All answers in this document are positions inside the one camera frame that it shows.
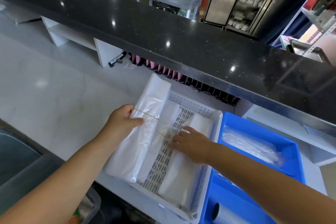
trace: clear plastic bag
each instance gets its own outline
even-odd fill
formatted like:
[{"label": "clear plastic bag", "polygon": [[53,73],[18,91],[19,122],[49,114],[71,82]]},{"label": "clear plastic bag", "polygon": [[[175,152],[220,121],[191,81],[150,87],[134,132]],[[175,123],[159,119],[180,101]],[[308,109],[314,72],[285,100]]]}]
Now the clear plastic bag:
[{"label": "clear plastic bag", "polygon": [[254,136],[240,132],[228,126],[224,127],[222,140],[229,145],[237,147],[257,158],[275,166],[282,166],[281,153],[276,151],[273,144]]}]

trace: person's right hand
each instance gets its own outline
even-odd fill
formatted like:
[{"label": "person's right hand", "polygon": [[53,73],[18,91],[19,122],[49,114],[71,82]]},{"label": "person's right hand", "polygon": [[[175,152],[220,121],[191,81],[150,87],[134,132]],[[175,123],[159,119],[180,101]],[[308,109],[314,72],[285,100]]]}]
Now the person's right hand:
[{"label": "person's right hand", "polygon": [[207,165],[214,143],[191,127],[183,127],[190,133],[180,131],[169,144],[171,149],[178,150],[191,158],[196,164]]}]

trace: dark granite counter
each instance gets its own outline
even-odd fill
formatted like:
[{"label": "dark granite counter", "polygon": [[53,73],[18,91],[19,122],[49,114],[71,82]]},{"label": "dark granite counter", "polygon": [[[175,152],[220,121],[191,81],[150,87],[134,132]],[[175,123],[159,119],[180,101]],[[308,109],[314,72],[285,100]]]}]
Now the dark granite counter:
[{"label": "dark granite counter", "polygon": [[336,135],[332,66],[132,0],[7,1]]}]

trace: blue tray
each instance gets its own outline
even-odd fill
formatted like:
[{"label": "blue tray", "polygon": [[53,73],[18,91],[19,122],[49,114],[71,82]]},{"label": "blue tray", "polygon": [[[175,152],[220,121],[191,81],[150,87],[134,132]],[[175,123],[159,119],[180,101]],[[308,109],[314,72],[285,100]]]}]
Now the blue tray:
[{"label": "blue tray", "polygon": [[[222,133],[225,126],[229,126],[275,145],[276,150],[282,154],[284,165],[275,167],[249,153],[228,145],[222,141]],[[224,144],[245,156],[305,183],[299,148],[295,142],[283,136],[232,113],[226,112],[223,116],[218,143]],[[269,217],[249,195],[232,184],[228,179],[215,175],[215,172],[216,171],[212,169],[200,223],[213,224],[211,214],[215,204],[220,203],[250,224],[275,224],[271,217]]]}]

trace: person's left hand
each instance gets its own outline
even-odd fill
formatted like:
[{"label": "person's left hand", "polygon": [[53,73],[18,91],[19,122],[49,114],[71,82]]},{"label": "person's left hand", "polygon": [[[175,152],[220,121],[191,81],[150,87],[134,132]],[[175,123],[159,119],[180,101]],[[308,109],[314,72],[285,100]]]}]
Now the person's left hand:
[{"label": "person's left hand", "polygon": [[113,143],[116,148],[132,132],[133,128],[144,124],[143,118],[130,118],[134,105],[123,105],[115,109],[97,137]]}]

